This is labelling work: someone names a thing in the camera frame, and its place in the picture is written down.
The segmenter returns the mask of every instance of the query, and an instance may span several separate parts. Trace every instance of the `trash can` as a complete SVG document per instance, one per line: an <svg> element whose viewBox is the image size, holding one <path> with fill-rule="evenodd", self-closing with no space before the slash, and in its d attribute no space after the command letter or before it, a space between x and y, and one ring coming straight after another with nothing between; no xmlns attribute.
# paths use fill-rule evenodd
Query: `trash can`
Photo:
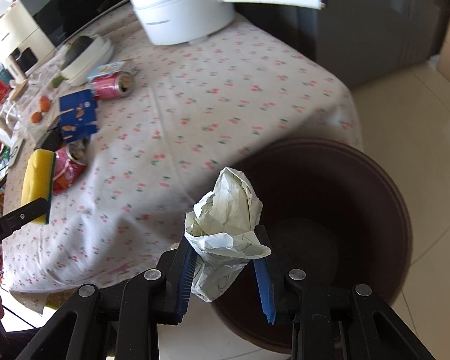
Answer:
<svg viewBox="0 0 450 360"><path fill-rule="evenodd" d="M411 225L396 185L372 159L331 140L289 139L233 167L263 202L272 246L296 268L337 287L368 283L392 304L410 263ZM243 339L290 353L292 327L267 323L253 264L212 305Z"/></svg>

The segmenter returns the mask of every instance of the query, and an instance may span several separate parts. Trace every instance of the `table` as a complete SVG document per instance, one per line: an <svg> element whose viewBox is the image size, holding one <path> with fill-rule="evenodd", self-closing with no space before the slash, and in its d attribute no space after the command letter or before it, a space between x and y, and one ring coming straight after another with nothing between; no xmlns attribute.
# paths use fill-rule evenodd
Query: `table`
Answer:
<svg viewBox="0 0 450 360"><path fill-rule="evenodd" d="M99 102L88 169L53 197L50 224L3 242L4 281L34 310L50 292L154 267L218 172L267 144L300 135L361 148L348 89L242 17L202 43L164 47L125 5L85 31L94 32L114 41L113 60L134 58L140 71L130 97ZM10 169L5 212L20 205L32 147Z"/></svg>

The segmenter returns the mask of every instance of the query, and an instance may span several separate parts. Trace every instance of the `yellow sponge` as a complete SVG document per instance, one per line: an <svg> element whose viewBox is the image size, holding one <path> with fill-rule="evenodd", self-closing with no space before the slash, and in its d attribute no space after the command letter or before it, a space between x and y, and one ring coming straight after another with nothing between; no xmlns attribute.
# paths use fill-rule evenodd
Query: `yellow sponge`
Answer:
<svg viewBox="0 0 450 360"><path fill-rule="evenodd" d="M55 152L38 149L28 160L27 170L23 178L22 205L44 198L52 201L52 185L55 170ZM50 209L47 214L34 219L32 223L47 225L50 219Z"/></svg>

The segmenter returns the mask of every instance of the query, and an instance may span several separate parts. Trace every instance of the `tile floor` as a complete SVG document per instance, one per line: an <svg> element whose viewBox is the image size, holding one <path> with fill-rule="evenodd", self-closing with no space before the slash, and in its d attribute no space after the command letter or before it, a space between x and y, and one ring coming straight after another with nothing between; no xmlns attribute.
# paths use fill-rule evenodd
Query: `tile floor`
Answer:
<svg viewBox="0 0 450 360"><path fill-rule="evenodd" d="M437 360L450 360L450 83L428 63L352 91L366 153L410 212L412 266L393 308ZM229 331L196 297L179 326L159 326L162 360L285 360Z"/></svg>

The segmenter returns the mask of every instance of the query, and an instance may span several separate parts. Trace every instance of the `white bowl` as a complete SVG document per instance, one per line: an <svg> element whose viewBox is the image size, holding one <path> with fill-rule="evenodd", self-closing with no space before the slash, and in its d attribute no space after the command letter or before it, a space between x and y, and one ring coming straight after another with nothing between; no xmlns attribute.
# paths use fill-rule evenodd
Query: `white bowl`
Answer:
<svg viewBox="0 0 450 360"><path fill-rule="evenodd" d="M87 82L87 77L97 67L106 64L112 57L114 50L113 43L110 39L107 39L103 47L96 53L95 58L89 61L89 63L83 67L83 69L77 73L76 76L67 80L67 84L70 86L80 86Z"/></svg>
<svg viewBox="0 0 450 360"><path fill-rule="evenodd" d="M77 59L62 70L62 76L66 79L77 76L84 67L96 59L96 54L103 48L105 41L100 35L93 35L94 41L82 52Z"/></svg>

